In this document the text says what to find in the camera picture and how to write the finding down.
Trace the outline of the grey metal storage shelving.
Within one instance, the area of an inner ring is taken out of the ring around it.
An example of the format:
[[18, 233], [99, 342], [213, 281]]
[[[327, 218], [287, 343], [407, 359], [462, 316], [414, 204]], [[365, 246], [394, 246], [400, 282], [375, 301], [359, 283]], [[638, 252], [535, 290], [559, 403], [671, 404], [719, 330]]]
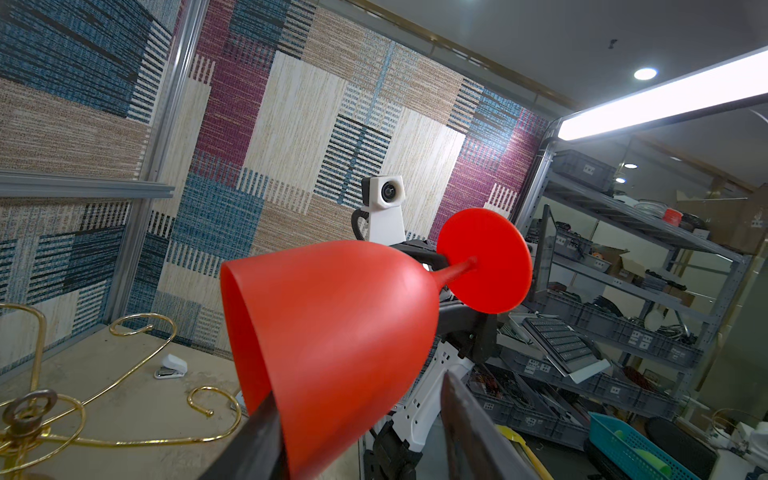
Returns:
[[680, 415], [749, 257], [693, 227], [690, 214], [673, 226], [650, 207], [716, 201], [717, 182], [635, 139], [554, 152], [527, 231], [537, 231], [544, 213], [569, 230], [560, 233], [563, 252], [546, 264], [548, 286], [527, 302], [525, 317], [563, 323], [601, 348], [609, 365], [576, 382], [544, 353], [506, 339], [487, 366], [525, 381], [528, 400], [509, 413], [515, 426], [579, 448], [588, 418], [568, 395], [612, 413]]

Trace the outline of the white stapler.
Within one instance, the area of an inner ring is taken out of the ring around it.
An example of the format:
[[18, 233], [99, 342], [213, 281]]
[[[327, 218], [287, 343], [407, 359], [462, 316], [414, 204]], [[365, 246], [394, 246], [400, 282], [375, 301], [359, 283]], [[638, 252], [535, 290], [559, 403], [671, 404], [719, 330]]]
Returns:
[[185, 360], [173, 354], [167, 354], [161, 362], [161, 366], [154, 372], [156, 380], [183, 378], [188, 372], [188, 364]]

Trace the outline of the teal plastic basket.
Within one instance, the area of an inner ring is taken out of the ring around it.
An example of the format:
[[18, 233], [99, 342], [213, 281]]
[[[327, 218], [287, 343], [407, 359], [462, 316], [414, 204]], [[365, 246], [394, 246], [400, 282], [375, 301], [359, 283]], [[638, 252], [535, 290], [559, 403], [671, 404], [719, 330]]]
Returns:
[[590, 413], [589, 441], [630, 479], [699, 479], [671, 455], [616, 417]]

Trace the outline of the red plastic wine glass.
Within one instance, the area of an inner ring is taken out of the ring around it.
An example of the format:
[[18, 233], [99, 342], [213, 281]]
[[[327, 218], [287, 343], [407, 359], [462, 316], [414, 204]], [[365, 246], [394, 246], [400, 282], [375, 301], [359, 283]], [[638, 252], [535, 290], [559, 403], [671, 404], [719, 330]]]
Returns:
[[431, 272], [391, 246], [318, 243], [232, 260], [220, 270], [229, 341], [246, 407], [277, 407], [293, 479], [321, 473], [406, 393], [433, 344], [439, 294], [499, 314], [532, 281], [523, 235], [482, 208], [451, 216]]

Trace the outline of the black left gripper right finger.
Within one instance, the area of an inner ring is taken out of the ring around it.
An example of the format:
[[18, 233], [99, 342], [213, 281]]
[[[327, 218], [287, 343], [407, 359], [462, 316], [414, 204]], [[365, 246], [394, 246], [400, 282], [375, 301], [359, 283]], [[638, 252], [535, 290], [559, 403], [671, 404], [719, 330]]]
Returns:
[[484, 413], [458, 377], [445, 373], [441, 419], [450, 479], [537, 479], [539, 475]]

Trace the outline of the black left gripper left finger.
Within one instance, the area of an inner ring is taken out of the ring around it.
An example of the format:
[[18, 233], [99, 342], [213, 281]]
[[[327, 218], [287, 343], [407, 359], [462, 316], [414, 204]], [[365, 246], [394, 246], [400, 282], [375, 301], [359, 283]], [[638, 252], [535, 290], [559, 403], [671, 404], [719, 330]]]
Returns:
[[272, 393], [249, 415], [245, 426], [199, 477], [200, 480], [287, 478], [281, 418]]

